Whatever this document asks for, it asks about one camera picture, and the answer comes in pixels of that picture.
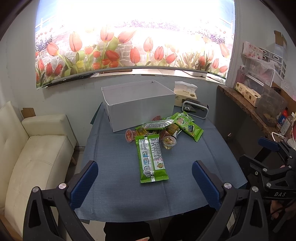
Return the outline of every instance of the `human hand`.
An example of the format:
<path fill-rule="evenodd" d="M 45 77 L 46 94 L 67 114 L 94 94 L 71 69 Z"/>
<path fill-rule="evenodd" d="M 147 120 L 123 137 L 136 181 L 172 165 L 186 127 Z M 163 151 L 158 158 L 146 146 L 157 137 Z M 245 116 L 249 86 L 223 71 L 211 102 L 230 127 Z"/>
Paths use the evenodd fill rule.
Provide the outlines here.
<path fill-rule="evenodd" d="M 143 238 L 143 239 L 138 239 L 136 241 L 148 241 L 148 239 L 150 239 L 150 237 L 146 237 L 146 238 Z"/>
<path fill-rule="evenodd" d="M 279 208 L 282 208 L 282 207 L 283 207 L 283 205 L 279 201 L 273 200 L 273 201 L 271 201 L 271 205 L 270 205 L 270 213 L 273 213 L 275 210 L 277 210 Z M 281 210 L 274 213 L 272 215 L 272 217 L 273 218 L 278 218 L 280 212 L 281 212 Z M 285 209 L 285 212 L 290 212 L 290 214 L 288 216 L 288 219 L 293 218 L 295 216 L 295 214 L 296 214 L 296 202 L 294 202 L 290 207 L 287 207 Z"/>

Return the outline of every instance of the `blue gripper pad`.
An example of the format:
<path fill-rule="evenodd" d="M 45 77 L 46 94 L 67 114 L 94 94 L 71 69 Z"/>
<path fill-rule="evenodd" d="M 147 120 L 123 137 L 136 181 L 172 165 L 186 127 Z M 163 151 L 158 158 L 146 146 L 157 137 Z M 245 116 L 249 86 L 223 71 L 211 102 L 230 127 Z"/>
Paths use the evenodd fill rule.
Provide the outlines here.
<path fill-rule="evenodd" d="M 83 168 L 83 170 L 79 173 L 82 174 L 82 176 L 80 176 L 79 174 L 78 176 L 73 176 L 73 182 L 76 183 L 76 185 L 70 189 L 68 188 L 68 190 L 70 191 L 68 195 L 68 198 L 70 199 L 69 205 L 72 210 L 81 207 L 86 195 L 88 194 L 91 186 L 98 176 L 99 167 L 95 161 L 93 161 L 92 163 L 89 162 L 85 166 L 85 168 Z"/>
<path fill-rule="evenodd" d="M 266 139 L 266 138 L 260 137 L 260 138 L 258 139 L 258 144 L 259 144 L 260 146 L 262 146 L 262 147 L 265 147 L 265 148 L 271 150 L 272 152 L 277 152 L 277 151 L 279 151 L 279 146 L 278 146 L 278 144 L 277 144 L 276 142 L 274 142 L 274 141 L 270 141 L 270 140 L 268 140 L 268 139 Z"/>
<path fill-rule="evenodd" d="M 219 210 L 221 206 L 220 192 L 215 187 L 214 183 L 211 181 L 203 168 L 206 169 L 201 161 L 195 161 L 192 164 L 192 175 L 200 187 L 203 195 L 205 196 L 209 206 Z"/>

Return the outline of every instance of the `white wall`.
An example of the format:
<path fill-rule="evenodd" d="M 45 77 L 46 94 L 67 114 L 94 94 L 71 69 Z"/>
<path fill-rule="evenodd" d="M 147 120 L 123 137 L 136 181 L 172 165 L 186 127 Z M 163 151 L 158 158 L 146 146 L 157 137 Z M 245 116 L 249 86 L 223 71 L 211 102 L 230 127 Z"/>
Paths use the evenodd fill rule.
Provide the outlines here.
<path fill-rule="evenodd" d="M 249 41 L 257 46 L 265 47 L 274 40 L 273 30 L 275 29 L 285 35 L 289 52 L 296 53 L 295 46 L 280 22 L 259 0 L 236 0 L 236 4 L 239 7 L 238 11 L 242 12 L 237 14 L 241 30 L 239 45 L 243 41 Z M 37 8 L 38 0 L 33 0 L 17 16 L 0 41 L 0 105 L 11 100 L 14 106 L 19 109 L 33 107 L 37 115 L 65 113 L 76 135 L 78 145 L 84 146 L 91 129 L 89 123 L 102 101 L 102 86 L 153 78 L 169 86 L 176 80 L 196 84 L 199 87 L 198 98 L 209 105 L 209 118 L 214 121 L 217 84 L 204 80 L 125 75 L 76 80 L 36 90 L 34 36 Z M 234 80 L 237 68 L 241 64 L 240 52 L 242 48 L 237 46 L 236 49 L 236 56 L 234 56 L 233 66 L 229 73 L 229 82 Z M 293 54 L 289 55 L 287 78 L 292 79 L 295 58 Z"/>

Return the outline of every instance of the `das logo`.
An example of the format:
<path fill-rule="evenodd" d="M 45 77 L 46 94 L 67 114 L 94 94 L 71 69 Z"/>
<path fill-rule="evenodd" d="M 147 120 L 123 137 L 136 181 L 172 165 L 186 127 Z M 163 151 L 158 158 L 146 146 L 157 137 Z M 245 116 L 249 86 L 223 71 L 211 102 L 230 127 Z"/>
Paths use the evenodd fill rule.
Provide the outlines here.
<path fill-rule="evenodd" d="M 275 197 L 284 197 L 286 195 L 286 193 L 284 192 L 284 193 L 278 193 L 278 192 L 276 192 L 276 194 L 274 195 Z"/>

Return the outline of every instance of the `barcode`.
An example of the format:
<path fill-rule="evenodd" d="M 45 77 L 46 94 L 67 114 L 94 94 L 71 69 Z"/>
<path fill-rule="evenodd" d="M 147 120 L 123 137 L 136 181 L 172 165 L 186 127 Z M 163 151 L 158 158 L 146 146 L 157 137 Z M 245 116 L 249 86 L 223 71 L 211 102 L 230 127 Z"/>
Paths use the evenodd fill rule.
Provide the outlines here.
<path fill-rule="evenodd" d="M 139 140 L 139 146 L 141 150 L 146 150 L 145 140 Z"/>

